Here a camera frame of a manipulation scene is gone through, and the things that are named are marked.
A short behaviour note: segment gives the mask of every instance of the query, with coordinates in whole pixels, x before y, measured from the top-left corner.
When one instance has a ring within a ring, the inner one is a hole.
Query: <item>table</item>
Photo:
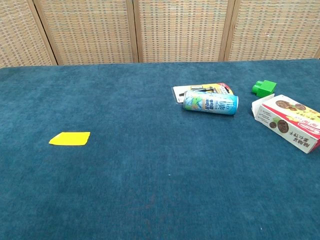
[[[0,69],[0,239],[316,239],[320,149],[254,120],[258,80],[320,110],[320,60]],[[234,116],[173,86],[228,84]],[[60,132],[91,132],[55,146]]]

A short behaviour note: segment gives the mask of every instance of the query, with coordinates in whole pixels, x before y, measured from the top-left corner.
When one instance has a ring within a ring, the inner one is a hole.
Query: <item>green lego brick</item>
[[[277,84],[273,81],[257,81],[252,87],[252,92],[255,93],[258,97],[264,98],[274,93],[276,85]]]

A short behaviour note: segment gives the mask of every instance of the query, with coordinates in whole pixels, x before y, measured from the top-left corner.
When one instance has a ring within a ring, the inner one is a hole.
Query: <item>yellow sticky note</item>
[[[89,131],[85,132],[61,132],[49,141],[52,145],[82,146],[85,145],[90,136]]]

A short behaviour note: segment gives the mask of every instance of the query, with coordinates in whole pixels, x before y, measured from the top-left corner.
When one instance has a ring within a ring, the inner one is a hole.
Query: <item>woven screen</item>
[[[218,60],[228,0],[137,2],[140,61],[141,58],[143,62]]]
[[[35,0],[35,4],[59,64],[133,61],[125,0]]]
[[[320,0],[241,0],[228,60],[313,58]]]
[[[0,0],[0,68],[52,65],[26,0]]]

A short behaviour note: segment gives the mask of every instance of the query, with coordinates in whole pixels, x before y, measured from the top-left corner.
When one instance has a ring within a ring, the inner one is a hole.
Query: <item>blue drink can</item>
[[[186,91],[183,108],[191,111],[234,115],[238,109],[239,98],[231,94],[202,91]]]

